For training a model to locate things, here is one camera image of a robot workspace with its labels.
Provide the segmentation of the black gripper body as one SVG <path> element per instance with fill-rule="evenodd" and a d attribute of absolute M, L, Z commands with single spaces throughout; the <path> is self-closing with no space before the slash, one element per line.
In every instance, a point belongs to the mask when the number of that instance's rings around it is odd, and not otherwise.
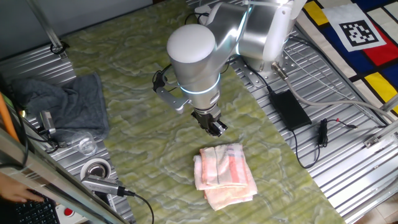
<path fill-rule="evenodd" d="M 207 109 L 194 108 L 193 116 L 205 130 L 220 131 L 221 125 L 218 123 L 221 117 L 221 110 L 218 107 Z"/>

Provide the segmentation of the person's bare hand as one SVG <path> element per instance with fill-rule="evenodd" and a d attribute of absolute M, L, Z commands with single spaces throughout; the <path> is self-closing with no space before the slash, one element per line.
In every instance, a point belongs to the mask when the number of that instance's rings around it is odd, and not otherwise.
<path fill-rule="evenodd" d="M 1 197 L 18 203 L 26 203 L 28 201 L 44 201 L 42 197 L 33 194 L 28 186 L 3 173 L 1 173 Z"/>

